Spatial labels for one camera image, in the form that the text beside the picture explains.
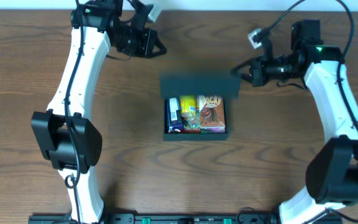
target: yellow package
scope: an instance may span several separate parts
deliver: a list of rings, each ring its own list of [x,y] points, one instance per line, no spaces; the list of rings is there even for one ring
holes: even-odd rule
[[[184,118],[196,116],[196,96],[181,96],[180,99],[180,112]]]

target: box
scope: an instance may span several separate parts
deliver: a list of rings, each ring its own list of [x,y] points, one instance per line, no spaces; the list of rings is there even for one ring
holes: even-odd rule
[[[241,78],[229,71],[220,72],[174,72],[160,74],[160,93],[164,100],[164,141],[222,141],[229,137],[230,119],[227,103],[239,97]],[[183,95],[218,95],[223,98],[225,133],[168,133],[167,103],[172,97]]]

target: robotic arm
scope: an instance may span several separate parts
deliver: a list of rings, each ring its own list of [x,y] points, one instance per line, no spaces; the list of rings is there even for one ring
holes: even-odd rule
[[[249,40],[254,48],[264,48],[263,56],[244,62],[232,73],[237,74],[249,66],[250,74],[241,76],[253,86],[264,86],[269,80],[287,82],[300,78],[313,94],[324,128],[326,145],[308,166],[306,187],[279,206],[281,223],[307,223],[325,215],[327,209],[337,210],[357,203],[358,164],[350,165],[350,161],[352,157],[358,161],[358,132],[337,82],[341,51],[338,47],[323,45],[317,20],[293,24],[293,53],[289,56],[273,57],[269,33],[263,30],[253,31]],[[345,96],[358,121],[358,106],[347,81],[345,65],[341,65],[340,71]]]
[[[76,176],[76,167],[81,169],[81,178],[76,187],[68,189],[72,213],[71,219],[78,220],[79,209],[82,223],[98,223],[103,213],[103,201],[99,195],[96,169],[102,146],[102,137],[91,124],[93,95],[104,58],[111,46],[118,52],[132,57],[152,58],[166,53],[157,37],[157,31],[145,29],[147,21],[155,22],[160,10],[156,5],[145,6],[133,1],[135,15],[131,25],[121,22],[122,0],[89,1],[80,4],[71,14],[71,49],[65,71],[58,90],[49,103],[46,113],[35,112],[32,128],[45,159],[52,162],[53,168],[66,179]],[[80,23],[75,16],[80,11],[83,21],[83,55],[73,80],[68,105],[68,116],[72,120],[79,164],[76,164],[73,145],[65,121],[65,95],[71,73],[78,56],[81,41]]]

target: wood grain surface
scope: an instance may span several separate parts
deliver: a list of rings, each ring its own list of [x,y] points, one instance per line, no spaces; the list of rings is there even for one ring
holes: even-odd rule
[[[305,170],[324,144],[309,91],[242,83],[229,107],[231,136],[222,142],[163,142],[158,73],[229,69],[261,54],[247,34],[280,12],[164,12],[151,27],[168,54],[152,60],[106,59],[93,104],[103,135],[99,190],[109,210],[139,213],[236,213],[269,210],[305,185]],[[272,32],[277,54],[290,53],[290,27],[321,19],[326,44],[344,47],[349,24],[340,12],[294,12]],[[358,13],[347,57],[358,102]],[[26,223],[33,213],[67,213],[63,180],[41,156],[30,127],[45,111],[70,49],[69,11],[0,11],[0,223]],[[358,217],[358,205],[345,213]]]

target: wooden table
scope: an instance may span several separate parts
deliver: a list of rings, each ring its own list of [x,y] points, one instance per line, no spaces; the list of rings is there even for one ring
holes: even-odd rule
[[[99,190],[108,209],[139,213],[236,213],[269,210],[305,185],[305,170],[324,144],[309,91],[242,83],[231,104],[232,134],[221,142],[163,142],[158,73],[168,69],[229,69],[261,54],[247,34],[281,12],[164,12],[152,25],[168,54],[152,60],[106,59],[93,105],[103,135]],[[326,44],[344,47],[344,13],[294,12],[271,36],[277,54],[290,53],[290,27],[321,19]],[[358,102],[358,13],[347,57]],[[67,213],[62,178],[41,156],[30,127],[45,111],[70,48],[69,11],[0,11],[0,223],[26,223],[32,213]],[[358,217],[358,205],[345,209]]]

